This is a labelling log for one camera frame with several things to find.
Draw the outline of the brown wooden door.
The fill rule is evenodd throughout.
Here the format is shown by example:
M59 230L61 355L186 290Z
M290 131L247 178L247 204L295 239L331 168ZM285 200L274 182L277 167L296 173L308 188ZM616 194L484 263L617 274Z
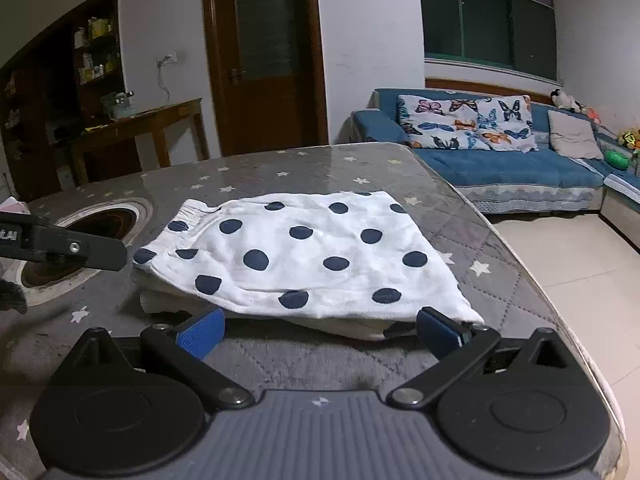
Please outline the brown wooden door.
M318 0L203 0L224 156L329 141Z

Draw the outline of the blue sofa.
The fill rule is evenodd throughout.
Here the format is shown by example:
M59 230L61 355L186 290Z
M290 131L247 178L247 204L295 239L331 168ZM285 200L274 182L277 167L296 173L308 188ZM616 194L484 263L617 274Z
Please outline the blue sofa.
M626 148L622 136L616 136L584 114L559 110L554 105L538 103L528 96L532 103L533 133L537 143L535 151L413 148L397 116L397 98L402 94L426 96L434 100L505 97L440 89L376 89L368 107L352 113L356 140L405 145L488 216L596 212L631 244L638 244L639 151L638 148ZM559 155L550 144L549 110L588 120L603 156L607 150L625 154L631 158L629 168L620 171L604 159Z

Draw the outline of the wooden side table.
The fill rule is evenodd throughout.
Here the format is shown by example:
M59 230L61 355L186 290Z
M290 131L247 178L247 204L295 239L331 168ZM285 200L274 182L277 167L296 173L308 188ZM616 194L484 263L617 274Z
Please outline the wooden side table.
M143 136L147 133L152 136L160 168L170 167L165 129L184 120L190 122L198 160L210 159L201 100L198 98L153 108L134 116L115 120L108 125L93 128L88 133L82 134L72 144L73 166L77 174L77 183L82 185L89 182L84 159L86 153L135 139L137 136Z

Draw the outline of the butterfly print pillow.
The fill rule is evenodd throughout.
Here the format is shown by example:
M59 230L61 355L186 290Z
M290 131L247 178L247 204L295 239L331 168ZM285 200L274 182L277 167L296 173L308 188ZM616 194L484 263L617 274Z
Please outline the butterfly print pillow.
M413 148L446 151L535 151L528 96L434 100L402 94L399 125Z

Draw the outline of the green toy on sofa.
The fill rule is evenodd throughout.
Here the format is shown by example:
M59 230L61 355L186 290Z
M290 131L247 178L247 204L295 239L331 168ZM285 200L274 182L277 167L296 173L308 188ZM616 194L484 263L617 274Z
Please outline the green toy on sofa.
M613 150L607 150L604 152L604 160L611 167L618 169L620 171L626 171L629 168L630 162L631 162L630 157Z

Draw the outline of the white polka dot garment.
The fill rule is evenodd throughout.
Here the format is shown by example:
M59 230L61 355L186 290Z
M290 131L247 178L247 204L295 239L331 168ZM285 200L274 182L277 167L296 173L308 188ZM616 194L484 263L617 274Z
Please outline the white polka dot garment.
M413 330L432 307L482 317L405 208L384 191L186 200L134 264L237 316L286 318L352 339Z

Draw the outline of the built-in induction cooker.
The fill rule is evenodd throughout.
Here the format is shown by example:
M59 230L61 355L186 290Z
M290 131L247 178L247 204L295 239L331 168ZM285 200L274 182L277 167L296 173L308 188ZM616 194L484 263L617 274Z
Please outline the built-in induction cooker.
M87 237L112 238L130 246L151 220L152 213L152 204L141 197L81 208L54 224L72 231L70 240L62 245L61 255L45 256L43 261L36 262L13 261L2 278L24 292L29 307L62 297L101 272L86 267L90 248Z

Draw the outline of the green framed window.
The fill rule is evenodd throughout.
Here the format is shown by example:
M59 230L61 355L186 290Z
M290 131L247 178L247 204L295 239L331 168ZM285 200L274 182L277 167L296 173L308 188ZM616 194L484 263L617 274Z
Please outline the green framed window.
M534 0L421 0L424 54L556 77L551 6Z

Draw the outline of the beige cushion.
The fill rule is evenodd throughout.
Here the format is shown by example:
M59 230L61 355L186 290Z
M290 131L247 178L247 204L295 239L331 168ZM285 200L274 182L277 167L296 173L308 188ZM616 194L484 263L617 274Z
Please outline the beige cushion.
M561 156L603 160L590 122L556 110L548 111L551 147Z

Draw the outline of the pink tissue pack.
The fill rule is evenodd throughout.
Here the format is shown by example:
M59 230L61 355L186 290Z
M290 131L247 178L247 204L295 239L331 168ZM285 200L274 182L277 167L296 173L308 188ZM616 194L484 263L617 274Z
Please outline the pink tissue pack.
M0 204L0 211L9 214L30 214L28 206L13 196L9 196Z

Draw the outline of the plush toy on sofa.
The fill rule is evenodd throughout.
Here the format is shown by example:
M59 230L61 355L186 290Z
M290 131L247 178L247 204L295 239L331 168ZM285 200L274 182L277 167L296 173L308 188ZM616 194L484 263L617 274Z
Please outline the plush toy on sofa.
M563 89L556 88L550 93L550 98L555 107L559 110L568 110L574 114L585 114L585 107L578 103L572 96Z

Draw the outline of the glass jar on table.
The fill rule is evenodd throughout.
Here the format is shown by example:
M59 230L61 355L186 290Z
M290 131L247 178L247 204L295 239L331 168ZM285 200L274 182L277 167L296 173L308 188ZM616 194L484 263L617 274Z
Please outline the glass jar on table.
M132 98L134 92L112 92L101 99L104 110L108 118L112 122L117 122L122 118L128 118L134 116L134 106L132 105Z

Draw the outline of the dark wooden shelf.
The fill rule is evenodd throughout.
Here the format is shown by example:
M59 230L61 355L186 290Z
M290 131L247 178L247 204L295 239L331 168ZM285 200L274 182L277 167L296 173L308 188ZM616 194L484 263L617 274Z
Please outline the dark wooden shelf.
M1 67L1 140L12 193L31 202L74 180L72 142L108 122L125 89L119 0L86 0Z

